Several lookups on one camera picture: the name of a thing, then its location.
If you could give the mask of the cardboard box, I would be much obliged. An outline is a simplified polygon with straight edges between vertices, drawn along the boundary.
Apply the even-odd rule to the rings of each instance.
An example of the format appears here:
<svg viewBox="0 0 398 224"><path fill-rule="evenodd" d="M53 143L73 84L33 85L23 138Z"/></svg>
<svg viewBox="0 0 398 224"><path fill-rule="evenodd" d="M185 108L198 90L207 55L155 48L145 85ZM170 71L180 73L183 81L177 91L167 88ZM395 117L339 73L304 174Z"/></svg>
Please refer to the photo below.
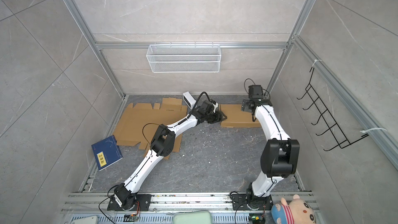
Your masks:
<svg viewBox="0 0 398 224"><path fill-rule="evenodd" d="M260 128L260 123L252 121L252 115L241 111L240 104L221 104L220 110L227 116L221 122L223 128Z"/></svg>

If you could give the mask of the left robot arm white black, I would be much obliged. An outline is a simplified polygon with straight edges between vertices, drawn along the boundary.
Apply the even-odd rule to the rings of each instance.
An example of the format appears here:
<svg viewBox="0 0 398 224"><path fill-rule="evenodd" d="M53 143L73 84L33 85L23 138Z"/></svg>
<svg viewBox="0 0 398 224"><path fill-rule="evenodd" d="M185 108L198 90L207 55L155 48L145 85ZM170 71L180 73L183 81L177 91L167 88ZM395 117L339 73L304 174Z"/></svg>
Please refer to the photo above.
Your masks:
<svg viewBox="0 0 398 224"><path fill-rule="evenodd" d="M200 123L212 124L228 119L219 104L209 97L198 105L199 99L185 92L183 100L190 108L189 114L175 123L158 125L143 161L128 179L114 189L113 199L122 210L129 211L138 206L137 193L144 180L164 157L170 155L177 137Z"/></svg>

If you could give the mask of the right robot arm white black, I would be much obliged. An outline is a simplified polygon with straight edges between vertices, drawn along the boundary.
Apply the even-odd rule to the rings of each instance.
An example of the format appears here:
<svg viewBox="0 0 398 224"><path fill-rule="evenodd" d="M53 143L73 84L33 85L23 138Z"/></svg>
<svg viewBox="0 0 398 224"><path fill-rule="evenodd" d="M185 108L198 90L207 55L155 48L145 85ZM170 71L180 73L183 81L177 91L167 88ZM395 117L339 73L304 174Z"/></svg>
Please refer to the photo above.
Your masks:
<svg viewBox="0 0 398 224"><path fill-rule="evenodd" d="M291 139L279 123L270 94L261 85L248 87L248 99L243 100L241 110L251 113L252 121L258 121L264 132L266 144L260 157L261 172L246 190L246 202L266 202L271 191L297 169L300 144Z"/></svg>

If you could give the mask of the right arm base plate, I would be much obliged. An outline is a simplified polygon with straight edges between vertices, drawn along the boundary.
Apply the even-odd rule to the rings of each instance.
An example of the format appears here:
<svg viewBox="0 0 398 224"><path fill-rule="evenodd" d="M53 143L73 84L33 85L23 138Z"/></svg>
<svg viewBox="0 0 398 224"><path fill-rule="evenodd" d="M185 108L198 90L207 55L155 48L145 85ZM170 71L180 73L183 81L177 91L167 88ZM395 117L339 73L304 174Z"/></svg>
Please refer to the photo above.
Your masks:
<svg viewBox="0 0 398 224"><path fill-rule="evenodd" d="M234 211L270 211L273 206L272 196L259 198L233 191L229 197Z"/></svg>

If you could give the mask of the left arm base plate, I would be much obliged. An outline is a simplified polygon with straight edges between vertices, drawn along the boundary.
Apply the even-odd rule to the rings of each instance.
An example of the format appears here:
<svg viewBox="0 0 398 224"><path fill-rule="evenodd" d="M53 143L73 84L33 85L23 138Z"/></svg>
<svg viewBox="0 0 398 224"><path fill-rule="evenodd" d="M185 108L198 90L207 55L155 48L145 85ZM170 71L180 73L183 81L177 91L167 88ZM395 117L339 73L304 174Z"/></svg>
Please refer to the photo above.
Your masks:
<svg viewBox="0 0 398 224"><path fill-rule="evenodd" d="M107 206L108 211L148 211L152 195L138 194L128 197L124 202L117 196L111 196Z"/></svg>

